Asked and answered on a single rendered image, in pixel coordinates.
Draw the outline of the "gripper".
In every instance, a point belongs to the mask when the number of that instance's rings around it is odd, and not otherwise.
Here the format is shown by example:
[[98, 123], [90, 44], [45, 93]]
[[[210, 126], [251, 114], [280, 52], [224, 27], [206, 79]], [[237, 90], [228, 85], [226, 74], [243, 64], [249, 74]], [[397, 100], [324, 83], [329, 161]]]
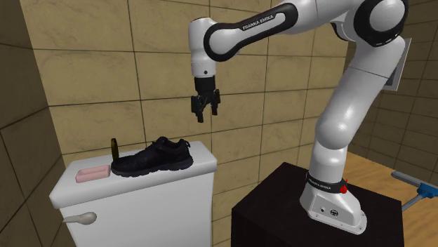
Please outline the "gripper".
[[218, 115], [218, 105], [220, 104], [220, 91], [215, 87], [215, 77], [194, 78], [195, 91], [197, 96], [191, 97], [191, 111], [197, 117], [199, 123], [204, 122], [203, 110], [205, 99], [211, 101], [212, 115]]

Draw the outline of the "black sneaker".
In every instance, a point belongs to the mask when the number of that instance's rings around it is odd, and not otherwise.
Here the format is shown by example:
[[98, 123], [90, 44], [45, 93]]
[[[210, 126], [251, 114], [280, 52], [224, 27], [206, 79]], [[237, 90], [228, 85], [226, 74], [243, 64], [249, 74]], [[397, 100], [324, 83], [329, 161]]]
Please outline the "black sneaker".
[[185, 170], [193, 164], [189, 148], [190, 143], [186, 140], [172, 142], [161, 136], [144, 150], [113, 160], [111, 171], [115, 175], [134, 178], [157, 171]]

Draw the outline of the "white toilet tank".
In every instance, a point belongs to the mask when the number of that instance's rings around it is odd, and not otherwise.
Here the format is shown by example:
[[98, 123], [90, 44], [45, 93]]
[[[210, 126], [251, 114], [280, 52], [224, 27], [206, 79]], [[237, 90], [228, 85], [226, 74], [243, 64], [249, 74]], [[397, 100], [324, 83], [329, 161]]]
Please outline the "white toilet tank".
[[106, 166], [112, 157], [73, 161], [49, 198], [76, 247], [211, 247], [217, 159], [200, 141], [189, 151], [194, 163], [185, 170], [81, 183], [80, 171]]

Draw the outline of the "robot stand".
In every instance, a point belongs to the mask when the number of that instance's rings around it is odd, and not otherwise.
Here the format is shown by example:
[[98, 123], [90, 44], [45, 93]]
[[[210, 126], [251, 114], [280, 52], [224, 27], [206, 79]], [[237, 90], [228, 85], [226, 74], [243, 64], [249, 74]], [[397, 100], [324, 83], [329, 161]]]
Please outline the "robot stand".
[[283, 163], [234, 206], [231, 247], [405, 247], [401, 201], [348, 185], [368, 220], [351, 234], [308, 216], [299, 202], [306, 173]]

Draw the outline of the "pink rectangular soap dish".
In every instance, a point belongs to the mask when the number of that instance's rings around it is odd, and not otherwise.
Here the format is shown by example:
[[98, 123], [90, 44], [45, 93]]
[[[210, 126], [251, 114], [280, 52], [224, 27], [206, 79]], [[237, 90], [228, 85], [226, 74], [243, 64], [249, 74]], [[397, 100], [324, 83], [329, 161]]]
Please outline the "pink rectangular soap dish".
[[78, 171], [75, 180], [77, 183], [88, 182], [108, 178], [110, 176], [110, 165], [84, 168]]

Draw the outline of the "grey and blue squeegee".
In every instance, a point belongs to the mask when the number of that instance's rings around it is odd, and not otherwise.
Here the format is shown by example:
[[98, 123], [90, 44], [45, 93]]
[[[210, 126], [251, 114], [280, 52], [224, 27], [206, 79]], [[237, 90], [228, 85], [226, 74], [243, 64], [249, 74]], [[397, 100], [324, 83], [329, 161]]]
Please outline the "grey and blue squeegee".
[[417, 195], [401, 206], [403, 212], [424, 198], [433, 199], [438, 196], [438, 186], [424, 182], [399, 171], [393, 171], [391, 176], [417, 188]]

